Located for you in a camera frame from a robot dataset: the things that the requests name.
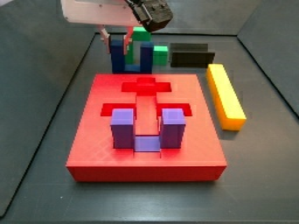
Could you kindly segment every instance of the gray wall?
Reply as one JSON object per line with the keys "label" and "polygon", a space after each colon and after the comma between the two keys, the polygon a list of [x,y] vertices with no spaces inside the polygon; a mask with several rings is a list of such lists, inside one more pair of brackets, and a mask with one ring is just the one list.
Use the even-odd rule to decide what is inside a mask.
{"label": "gray wall", "polygon": [[[238,35],[262,0],[167,0],[174,19],[158,33]],[[109,27],[111,32],[123,32]]]}
{"label": "gray wall", "polygon": [[238,38],[299,115],[299,1],[265,0]]}
{"label": "gray wall", "polygon": [[95,32],[65,21],[57,0],[5,5],[0,32],[2,216]]}

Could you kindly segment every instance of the blue block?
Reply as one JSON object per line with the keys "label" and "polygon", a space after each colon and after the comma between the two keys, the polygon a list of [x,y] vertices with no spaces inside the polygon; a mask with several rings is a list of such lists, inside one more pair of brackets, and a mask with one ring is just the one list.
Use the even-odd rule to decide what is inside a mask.
{"label": "blue block", "polygon": [[139,65],[126,65],[126,73],[141,74],[141,66]]}
{"label": "blue block", "polygon": [[141,45],[141,73],[151,74],[154,69],[154,42],[143,42]]}
{"label": "blue block", "polygon": [[133,108],[115,108],[113,111],[111,125],[134,125],[135,110]]}
{"label": "blue block", "polygon": [[117,108],[113,111],[111,131],[115,149],[135,148],[135,111],[131,108]]}
{"label": "blue block", "polygon": [[135,137],[137,152],[158,152],[161,151],[159,136],[137,136]]}
{"label": "blue block", "polygon": [[186,120],[181,108],[165,108],[161,127],[161,144],[163,149],[181,149]]}
{"label": "blue block", "polygon": [[122,74],[126,71],[126,55],[123,40],[113,39],[110,43],[113,73]]}

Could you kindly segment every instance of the green block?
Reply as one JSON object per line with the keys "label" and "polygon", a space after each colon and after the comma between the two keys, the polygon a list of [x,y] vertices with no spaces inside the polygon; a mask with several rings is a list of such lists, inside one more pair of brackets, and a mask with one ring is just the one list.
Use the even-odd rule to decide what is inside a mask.
{"label": "green block", "polygon": [[154,56],[154,65],[166,66],[167,65],[167,56]]}
{"label": "green block", "polygon": [[129,48],[127,48],[126,64],[127,65],[134,65],[135,64],[135,44],[134,44],[134,41],[129,45]]}
{"label": "green block", "polygon": [[135,27],[133,34],[134,41],[151,41],[151,37],[151,32],[149,32],[145,27]]}
{"label": "green block", "polygon": [[154,55],[157,55],[157,56],[169,56],[169,46],[166,46],[166,45],[157,45],[154,47]]}

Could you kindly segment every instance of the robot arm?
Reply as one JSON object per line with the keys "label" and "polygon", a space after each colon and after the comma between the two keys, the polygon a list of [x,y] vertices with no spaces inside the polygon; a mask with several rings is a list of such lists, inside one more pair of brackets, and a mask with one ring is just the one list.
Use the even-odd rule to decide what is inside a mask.
{"label": "robot arm", "polygon": [[134,26],[143,26],[149,32],[166,27],[174,14],[165,0],[61,0],[63,15],[73,23],[98,25],[105,43],[110,43],[106,25],[127,27],[125,53]]}

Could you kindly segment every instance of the purple block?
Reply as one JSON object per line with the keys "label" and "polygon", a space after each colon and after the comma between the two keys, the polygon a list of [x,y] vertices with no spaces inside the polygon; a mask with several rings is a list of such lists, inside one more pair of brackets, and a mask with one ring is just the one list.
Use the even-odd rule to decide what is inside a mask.
{"label": "purple block", "polygon": [[161,143],[163,149],[181,149],[186,120],[181,108],[165,108],[161,127]]}
{"label": "purple block", "polygon": [[131,108],[115,108],[113,111],[111,125],[122,124],[135,124],[135,111]]}
{"label": "purple block", "polygon": [[111,131],[115,149],[135,148],[135,113],[131,108],[117,108],[113,111]]}
{"label": "purple block", "polygon": [[163,124],[186,124],[181,108],[163,108]]}
{"label": "purple block", "polygon": [[158,152],[161,151],[159,136],[137,136],[135,137],[137,152]]}

